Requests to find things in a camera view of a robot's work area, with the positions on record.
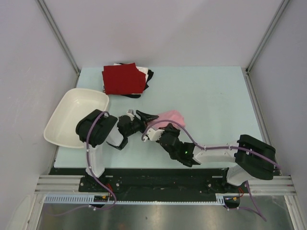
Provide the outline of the pink t shirt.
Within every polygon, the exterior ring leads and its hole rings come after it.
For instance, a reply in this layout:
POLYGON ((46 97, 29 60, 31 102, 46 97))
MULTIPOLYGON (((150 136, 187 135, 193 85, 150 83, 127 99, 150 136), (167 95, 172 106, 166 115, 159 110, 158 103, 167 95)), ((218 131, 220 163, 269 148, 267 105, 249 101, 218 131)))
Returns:
POLYGON ((186 126, 184 116, 177 110, 170 110, 163 113, 159 113, 157 116, 158 116, 157 119, 155 119, 152 122, 149 122, 147 125, 148 127, 151 127, 154 130, 165 128, 168 124, 170 124, 170 122, 160 122, 158 124, 156 123, 157 121, 161 120, 174 121, 175 123, 172 123, 172 126, 177 129, 181 129, 181 127, 186 126))

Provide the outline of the white plastic bin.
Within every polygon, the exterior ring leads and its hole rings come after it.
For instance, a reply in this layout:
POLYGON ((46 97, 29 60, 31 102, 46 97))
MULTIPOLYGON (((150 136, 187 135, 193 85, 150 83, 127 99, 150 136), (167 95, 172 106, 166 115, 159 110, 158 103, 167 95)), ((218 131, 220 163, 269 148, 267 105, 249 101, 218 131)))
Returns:
POLYGON ((46 141, 60 147, 82 149, 77 124, 92 111, 107 111, 109 97, 100 91, 74 88, 65 93, 44 130, 46 141))

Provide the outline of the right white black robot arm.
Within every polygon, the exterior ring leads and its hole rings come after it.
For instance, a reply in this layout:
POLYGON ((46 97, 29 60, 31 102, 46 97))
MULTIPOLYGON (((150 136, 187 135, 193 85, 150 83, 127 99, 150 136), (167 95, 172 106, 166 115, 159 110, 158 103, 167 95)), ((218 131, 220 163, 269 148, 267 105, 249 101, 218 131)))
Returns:
POLYGON ((193 142, 179 140, 179 129, 168 124, 156 141, 170 156, 181 164, 192 167, 205 163, 217 163, 226 169, 221 186, 226 192, 233 192, 238 186, 252 178, 272 180, 277 168, 274 147, 249 135, 223 146, 200 146, 193 142))

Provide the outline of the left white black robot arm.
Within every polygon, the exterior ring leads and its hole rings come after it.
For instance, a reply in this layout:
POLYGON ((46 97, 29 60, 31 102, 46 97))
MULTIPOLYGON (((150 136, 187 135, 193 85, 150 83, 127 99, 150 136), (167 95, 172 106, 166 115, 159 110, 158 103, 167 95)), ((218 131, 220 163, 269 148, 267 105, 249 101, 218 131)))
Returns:
POLYGON ((122 150, 128 143, 128 137, 143 133, 148 123, 158 119, 158 115, 150 115, 139 110, 128 110, 125 115, 115 117, 107 111, 98 109, 84 117, 76 126, 75 132, 86 147, 86 172, 92 176, 89 186, 95 191, 102 191, 106 180, 101 175, 105 171, 102 145, 122 150))

